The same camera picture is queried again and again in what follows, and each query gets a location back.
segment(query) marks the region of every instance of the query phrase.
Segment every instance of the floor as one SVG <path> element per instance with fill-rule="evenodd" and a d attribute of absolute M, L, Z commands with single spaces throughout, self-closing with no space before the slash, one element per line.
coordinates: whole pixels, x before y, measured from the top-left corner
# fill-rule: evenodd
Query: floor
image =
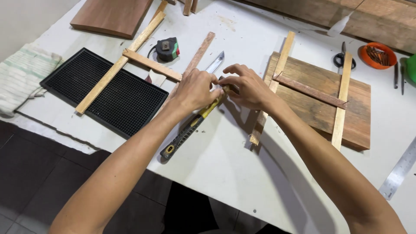
<path fill-rule="evenodd" d="M 68 148 L 0 121 L 0 234 L 45 234 L 60 209 L 110 155 Z M 104 230 L 161 233 L 172 181 L 146 170 Z M 210 198 L 221 229 L 253 234 L 265 222 Z"/>

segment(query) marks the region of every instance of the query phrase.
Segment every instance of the steel ruler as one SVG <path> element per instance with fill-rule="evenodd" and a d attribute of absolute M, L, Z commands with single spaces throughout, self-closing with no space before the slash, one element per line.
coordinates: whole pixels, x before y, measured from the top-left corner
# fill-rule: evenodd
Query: steel ruler
<path fill-rule="evenodd" d="M 397 191 L 397 188 L 401 185 L 405 176 L 410 171 L 415 162 L 416 137 L 413 139 L 412 143 L 410 143 L 409 147 L 407 147 L 400 160 L 394 166 L 390 175 L 380 187 L 379 192 L 385 199 L 390 200 L 393 197 L 394 193 Z"/>

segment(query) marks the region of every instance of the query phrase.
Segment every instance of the orange bowl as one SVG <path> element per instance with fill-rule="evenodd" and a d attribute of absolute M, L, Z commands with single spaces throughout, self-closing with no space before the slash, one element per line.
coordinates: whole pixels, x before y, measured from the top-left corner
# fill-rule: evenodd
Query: orange bowl
<path fill-rule="evenodd" d="M 367 47 L 373 47 L 373 48 L 376 48 L 376 49 L 379 49 L 379 50 L 383 50 L 389 56 L 390 66 L 384 66 L 384 65 L 381 65 L 378 62 L 375 62 L 374 60 L 372 60 L 370 58 L 370 56 L 367 54 Z M 383 44 L 377 43 L 377 42 L 371 42 L 371 43 L 368 43 L 367 45 L 365 45 L 361 49 L 361 58 L 363 59 L 363 61 L 366 64 L 374 67 L 375 69 L 380 69 L 380 70 L 392 67 L 397 63 L 397 58 L 396 58 L 396 55 L 394 54 L 394 52 L 390 48 L 388 48 L 386 45 L 383 45 Z"/>

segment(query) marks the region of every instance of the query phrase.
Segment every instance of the black scissors handle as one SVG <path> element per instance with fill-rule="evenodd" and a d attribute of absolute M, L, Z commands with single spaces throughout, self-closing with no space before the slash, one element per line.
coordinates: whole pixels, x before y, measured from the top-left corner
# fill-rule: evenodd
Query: black scissors handle
<path fill-rule="evenodd" d="M 336 67 L 343 67 L 344 66 L 344 58 L 345 55 L 343 53 L 339 53 L 334 57 L 334 64 Z M 354 59 L 352 59 L 351 69 L 354 69 L 357 66 L 357 63 Z"/>

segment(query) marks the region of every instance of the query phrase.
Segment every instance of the scissors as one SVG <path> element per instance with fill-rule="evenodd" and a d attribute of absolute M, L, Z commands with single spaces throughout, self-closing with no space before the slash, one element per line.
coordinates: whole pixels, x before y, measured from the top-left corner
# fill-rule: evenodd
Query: scissors
<path fill-rule="evenodd" d="M 334 64 L 336 67 L 340 68 L 344 66 L 344 58 L 345 58 L 345 42 L 342 43 L 342 52 L 337 54 L 334 57 Z M 357 66 L 357 63 L 355 62 L 354 59 L 352 59 L 352 64 L 351 64 L 351 69 L 354 69 Z"/>

